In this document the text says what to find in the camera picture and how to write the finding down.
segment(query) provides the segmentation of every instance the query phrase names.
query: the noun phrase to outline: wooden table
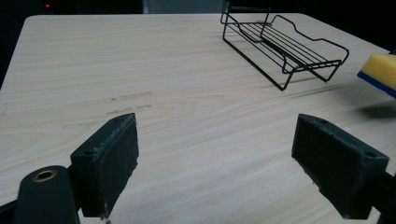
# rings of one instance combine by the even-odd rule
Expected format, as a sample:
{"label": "wooden table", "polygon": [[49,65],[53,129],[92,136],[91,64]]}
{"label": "wooden table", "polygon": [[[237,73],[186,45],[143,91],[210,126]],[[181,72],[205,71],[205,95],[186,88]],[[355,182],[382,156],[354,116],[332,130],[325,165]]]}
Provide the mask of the wooden table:
{"label": "wooden table", "polygon": [[350,50],[330,82],[300,74],[278,90],[221,39],[220,14],[29,18],[0,92],[0,204],[26,175],[69,166],[106,121],[134,112],[140,157],[112,223],[376,223],[375,209],[343,220],[290,154],[305,113],[388,155],[395,173],[395,101],[356,77],[386,51],[283,15]]}

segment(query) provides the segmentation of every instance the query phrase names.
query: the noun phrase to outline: yellow sponge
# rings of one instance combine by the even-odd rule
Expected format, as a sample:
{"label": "yellow sponge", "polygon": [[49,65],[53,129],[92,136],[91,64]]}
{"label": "yellow sponge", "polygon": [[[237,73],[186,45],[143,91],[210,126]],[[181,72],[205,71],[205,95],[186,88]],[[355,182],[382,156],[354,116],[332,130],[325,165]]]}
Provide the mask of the yellow sponge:
{"label": "yellow sponge", "polygon": [[372,54],[358,77],[396,98],[396,55]]}

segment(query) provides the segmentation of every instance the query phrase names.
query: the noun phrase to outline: table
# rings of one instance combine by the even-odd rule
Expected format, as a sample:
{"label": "table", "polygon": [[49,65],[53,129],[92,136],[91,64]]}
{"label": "table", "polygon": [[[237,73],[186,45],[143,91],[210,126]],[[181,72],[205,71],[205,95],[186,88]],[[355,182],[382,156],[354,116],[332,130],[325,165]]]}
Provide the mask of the table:
{"label": "table", "polygon": [[343,220],[291,146],[298,114],[317,116],[388,155],[394,174],[396,104],[356,77],[387,51],[282,15],[350,50],[330,82],[301,74],[278,90],[222,41],[220,14],[27,19],[0,92],[0,204],[26,175],[69,166],[107,120],[134,112],[140,157],[112,223],[376,223],[374,208]]}

